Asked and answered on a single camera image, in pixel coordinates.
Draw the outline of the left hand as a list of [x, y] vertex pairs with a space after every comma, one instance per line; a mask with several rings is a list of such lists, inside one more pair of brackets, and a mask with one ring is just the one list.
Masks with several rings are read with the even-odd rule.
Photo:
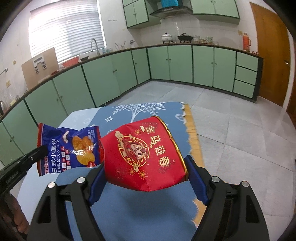
[[14, 222], [17, 226], [17, 229], [20, 233], [28, 234], [30, 225], [22, 212], [21, 206], [19, 205], [17, 199], [11, 194], [12, 207], [14, 214]]

